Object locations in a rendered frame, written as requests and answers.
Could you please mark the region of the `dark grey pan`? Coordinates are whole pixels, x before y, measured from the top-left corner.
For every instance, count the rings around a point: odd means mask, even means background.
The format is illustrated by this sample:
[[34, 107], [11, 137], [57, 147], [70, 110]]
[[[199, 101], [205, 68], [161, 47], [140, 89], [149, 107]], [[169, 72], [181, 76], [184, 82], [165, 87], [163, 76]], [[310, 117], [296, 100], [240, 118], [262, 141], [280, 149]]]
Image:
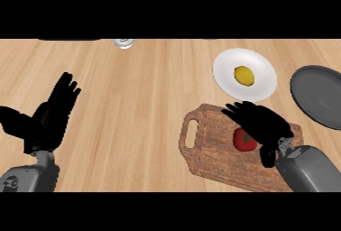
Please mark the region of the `dark grey pan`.
[[310, 119], [341, 131], [341, 73], [318, 65], [301, 67], [292, 74], [290, 94]]

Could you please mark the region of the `red tomato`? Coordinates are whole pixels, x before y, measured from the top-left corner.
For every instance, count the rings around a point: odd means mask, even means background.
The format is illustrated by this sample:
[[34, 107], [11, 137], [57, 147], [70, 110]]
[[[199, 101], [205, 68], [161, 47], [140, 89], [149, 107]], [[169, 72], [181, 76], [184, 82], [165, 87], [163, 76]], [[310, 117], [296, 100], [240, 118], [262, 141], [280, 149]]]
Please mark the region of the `red tomato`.
[[240, 152], [249, 152], [256, 147], [256, 142], [242, 128], [237, 128], [233, 133], [233, 146]]

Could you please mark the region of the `white plate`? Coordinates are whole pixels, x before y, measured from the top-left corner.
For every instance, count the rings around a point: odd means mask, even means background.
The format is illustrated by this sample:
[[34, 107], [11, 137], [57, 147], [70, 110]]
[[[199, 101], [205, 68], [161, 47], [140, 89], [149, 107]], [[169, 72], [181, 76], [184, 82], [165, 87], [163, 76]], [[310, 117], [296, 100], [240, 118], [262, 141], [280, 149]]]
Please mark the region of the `white plate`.
[[270, 62], [246, 49], [228, 49], [218, 54], [212, 76], [220, 89], [242, 101], [265, 100], [277, 87], [277, 74]]

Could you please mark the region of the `yellow lemon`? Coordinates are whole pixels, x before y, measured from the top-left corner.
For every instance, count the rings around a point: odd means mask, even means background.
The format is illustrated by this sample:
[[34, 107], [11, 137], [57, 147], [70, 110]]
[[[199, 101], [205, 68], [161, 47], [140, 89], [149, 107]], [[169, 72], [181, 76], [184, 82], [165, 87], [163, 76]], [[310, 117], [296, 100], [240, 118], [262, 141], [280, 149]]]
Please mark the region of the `yellow lemon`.
[[254, 84], [254, 74], [248, 67], [234, 68], [234, 79], [242, 86], [249, 87]]

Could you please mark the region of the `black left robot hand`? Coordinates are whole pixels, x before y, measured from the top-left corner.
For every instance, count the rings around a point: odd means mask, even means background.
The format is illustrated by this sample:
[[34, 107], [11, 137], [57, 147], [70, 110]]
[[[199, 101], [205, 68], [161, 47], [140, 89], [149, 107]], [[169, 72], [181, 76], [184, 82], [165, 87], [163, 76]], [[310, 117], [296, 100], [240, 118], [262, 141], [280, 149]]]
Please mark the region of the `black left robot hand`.
[[22, 139], [23, 152], [53, 151], [62, 138], [81, 89], [72, 81], [72, 74], [62, 73], [48, 99], [28, 116], [7, 106], [0, 106], [0, 125], [3, 131]]

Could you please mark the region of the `brown wooden cutting board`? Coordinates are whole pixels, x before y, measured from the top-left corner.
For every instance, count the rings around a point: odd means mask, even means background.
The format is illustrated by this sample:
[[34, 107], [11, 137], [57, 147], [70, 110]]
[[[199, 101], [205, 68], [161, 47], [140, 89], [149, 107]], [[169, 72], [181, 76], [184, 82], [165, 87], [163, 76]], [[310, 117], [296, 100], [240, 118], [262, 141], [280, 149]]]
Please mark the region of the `brown wooden cutting board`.
[[178, 149], [189, 171], [248, 191], [290, 192], [277, 170], [261, 164], [261, 145], [251, 152], [239, 152], [234, 148], [237, 128], [218, 106], [202, 104], [186, 114]]

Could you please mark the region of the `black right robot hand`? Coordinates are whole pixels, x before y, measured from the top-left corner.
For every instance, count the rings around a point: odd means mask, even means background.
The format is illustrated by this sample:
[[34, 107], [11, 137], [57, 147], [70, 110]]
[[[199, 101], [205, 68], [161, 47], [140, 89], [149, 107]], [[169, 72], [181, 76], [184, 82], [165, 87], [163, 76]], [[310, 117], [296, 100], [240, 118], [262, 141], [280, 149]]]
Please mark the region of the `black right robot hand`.
[[227, 104], [221, 112], [239, 124], [255, 142], [261, 144], [261, 163], [265, 168], [273, 168], [279, 140], [293, 137], [289, 123], [267, 107], [256, 106], [249, 101]]

